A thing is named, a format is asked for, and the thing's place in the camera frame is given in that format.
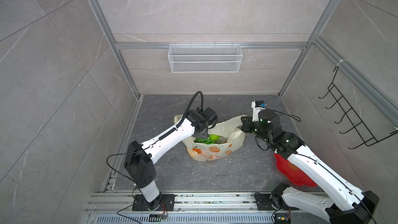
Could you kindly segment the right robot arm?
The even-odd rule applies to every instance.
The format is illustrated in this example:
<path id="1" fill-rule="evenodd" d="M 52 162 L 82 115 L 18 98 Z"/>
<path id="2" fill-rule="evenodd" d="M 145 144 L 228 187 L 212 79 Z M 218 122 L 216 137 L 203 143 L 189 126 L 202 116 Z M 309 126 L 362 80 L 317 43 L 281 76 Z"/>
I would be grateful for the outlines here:
<path id="1" fill-rule="evenodd" d="M 268 149 L 298 167 L 327 196 L 323 198 L 280 184 L 270 196 L 273 208 L 277 211 L 298 208 L 331 224 L 367 224 L 374 220 L 379 197 L 372 191 L 362 191 L 332 170 L 298 136 L 282 129 L 279 116 L 280 112 L 255 108 L 253 116 L 241 117 L 240 129 L 264 140 Z"/>

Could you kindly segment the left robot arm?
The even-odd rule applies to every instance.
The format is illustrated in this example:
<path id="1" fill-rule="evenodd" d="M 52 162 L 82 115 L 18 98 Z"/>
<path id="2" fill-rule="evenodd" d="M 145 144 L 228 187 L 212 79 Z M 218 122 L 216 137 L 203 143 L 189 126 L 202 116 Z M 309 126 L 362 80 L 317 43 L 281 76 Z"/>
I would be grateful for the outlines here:
<path id="1" fill-rule="evenodd" d="M 140 191 L 146 208 L 156 210 L 161 204 L 161 193 L 155 182 L 154 165 L 158 160 L 186 138 L 204 138 L 217 121 L 218 116 L 210 107 L 204 111 L 189 110 L 176 124 L 155 138 L 141 144 L 133 141 L 128 145 L 124 168 Z"/>

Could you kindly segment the red flower-shaped plastic plate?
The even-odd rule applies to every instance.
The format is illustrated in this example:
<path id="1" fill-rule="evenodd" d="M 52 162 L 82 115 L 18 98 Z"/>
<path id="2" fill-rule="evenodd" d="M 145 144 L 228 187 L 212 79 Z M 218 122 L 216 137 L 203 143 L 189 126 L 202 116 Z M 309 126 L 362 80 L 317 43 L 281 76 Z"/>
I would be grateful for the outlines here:
<path id="1" fill-rule="evenodd" d="M 276 158 L 276 166 L 282 174 L 287 176 L 290 182 L 296 186 L 309 186 L 316 187 L 317 184 L 307 176 L 301 169 L 297 166 L 284 159 L 281 155 L 274 154 Z"/>

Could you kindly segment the cream plastic bag fruit print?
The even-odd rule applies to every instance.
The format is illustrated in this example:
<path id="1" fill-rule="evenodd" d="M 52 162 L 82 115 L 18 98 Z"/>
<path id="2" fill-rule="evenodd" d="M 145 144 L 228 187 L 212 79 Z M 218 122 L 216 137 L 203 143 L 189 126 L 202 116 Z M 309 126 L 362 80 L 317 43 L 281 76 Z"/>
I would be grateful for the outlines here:
<path id="1" fill-rule="evenodd" d="M 245 133 L 240 130 L 241 116 L 231 118 L 225 122 L 216 124 L 210 129 L 210 134 L 221 136 L 215 144 L 206 145 L 195 143 L 194 137 L 188 137 L 182 142 L 185 144 L 188 154 L 196 161 L 212 161 L 223 158 L 243 146 Z"/>

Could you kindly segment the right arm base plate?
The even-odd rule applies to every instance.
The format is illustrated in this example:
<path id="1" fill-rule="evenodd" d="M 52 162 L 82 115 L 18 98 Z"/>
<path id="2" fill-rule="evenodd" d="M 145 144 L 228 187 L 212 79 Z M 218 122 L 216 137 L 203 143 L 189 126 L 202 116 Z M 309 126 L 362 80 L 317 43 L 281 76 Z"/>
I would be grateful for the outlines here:
<path id="1" fill-rule="evenodd" d="M 298 211 L 299 209 L 296 207 L 290 207 L 288 206 L 284 200 L 282 199 L 281 196 L 278 195 L 273 195 L 271 193 L 269 194 L 262 194 L 259 192 L 256 192 L 254 194 L 254 198 L 256 200 L 257 208 L 259 211 L 271 211 L 271 210 L 277 210 L 277 209 L 282 209 L 282 210 L 292 210 L 292 211 Z"/>

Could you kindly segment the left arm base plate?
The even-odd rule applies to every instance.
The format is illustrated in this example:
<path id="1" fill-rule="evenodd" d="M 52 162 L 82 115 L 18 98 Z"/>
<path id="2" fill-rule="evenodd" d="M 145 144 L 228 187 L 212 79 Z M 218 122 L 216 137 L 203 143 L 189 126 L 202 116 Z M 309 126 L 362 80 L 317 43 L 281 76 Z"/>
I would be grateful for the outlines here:
<path id="1" fill-rule="evenodd" d="M 143 195 L 136 195 L 132 205 L 132 211 L 172 211 L 175 205 L 173 194 L 160 194 L 154 201 L 148 202 Z"/>

